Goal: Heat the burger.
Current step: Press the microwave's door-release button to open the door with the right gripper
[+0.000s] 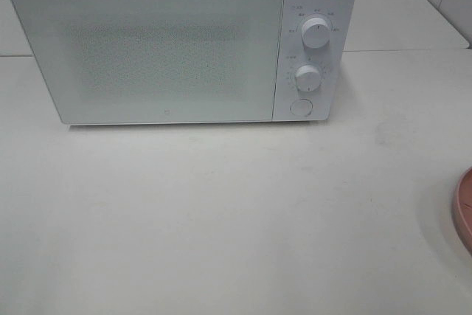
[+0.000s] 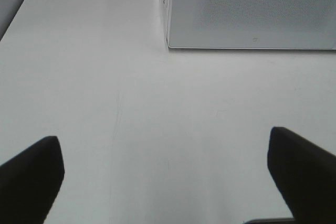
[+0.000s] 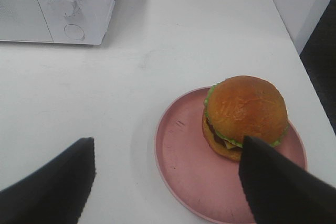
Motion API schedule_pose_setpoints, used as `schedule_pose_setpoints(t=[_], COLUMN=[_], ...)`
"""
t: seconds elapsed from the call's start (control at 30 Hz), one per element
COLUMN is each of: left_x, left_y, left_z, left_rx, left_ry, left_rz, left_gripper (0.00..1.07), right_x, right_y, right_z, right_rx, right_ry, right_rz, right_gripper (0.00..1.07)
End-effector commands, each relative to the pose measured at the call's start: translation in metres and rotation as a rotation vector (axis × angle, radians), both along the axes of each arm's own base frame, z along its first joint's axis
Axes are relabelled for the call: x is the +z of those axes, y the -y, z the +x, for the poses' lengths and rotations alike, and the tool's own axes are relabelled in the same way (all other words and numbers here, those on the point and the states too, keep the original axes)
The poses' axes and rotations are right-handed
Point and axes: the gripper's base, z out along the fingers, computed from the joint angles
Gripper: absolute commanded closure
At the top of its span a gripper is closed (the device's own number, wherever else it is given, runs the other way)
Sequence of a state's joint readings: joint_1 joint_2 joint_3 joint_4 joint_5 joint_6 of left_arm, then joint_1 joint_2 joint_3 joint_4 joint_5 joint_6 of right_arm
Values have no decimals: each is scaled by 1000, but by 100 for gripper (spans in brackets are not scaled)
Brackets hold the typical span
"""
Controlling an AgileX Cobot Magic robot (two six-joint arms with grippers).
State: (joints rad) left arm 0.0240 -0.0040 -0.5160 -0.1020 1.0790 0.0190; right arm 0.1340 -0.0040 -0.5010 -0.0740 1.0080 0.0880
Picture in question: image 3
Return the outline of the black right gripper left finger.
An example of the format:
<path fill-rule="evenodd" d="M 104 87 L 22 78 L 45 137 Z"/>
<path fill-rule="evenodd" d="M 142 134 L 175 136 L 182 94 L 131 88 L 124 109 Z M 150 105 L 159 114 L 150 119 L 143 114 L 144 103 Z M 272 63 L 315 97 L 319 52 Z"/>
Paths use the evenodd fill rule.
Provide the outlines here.
<path fill-rule="evenodd" d="M 96 176 L 94 139 L 81 138 L 1 190 L 1 223 L 78 223 Z"/>

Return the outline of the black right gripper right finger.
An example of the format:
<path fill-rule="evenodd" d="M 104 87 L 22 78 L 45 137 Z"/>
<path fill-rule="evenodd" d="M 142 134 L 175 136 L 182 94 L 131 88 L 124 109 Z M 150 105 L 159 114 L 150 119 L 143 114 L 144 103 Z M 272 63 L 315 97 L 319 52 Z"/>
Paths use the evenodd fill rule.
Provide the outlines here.
<path fill-rule="evenodd" d="M 335 223 L 335 188 L 245 136 L 239 178 L 256 223 Z"/>

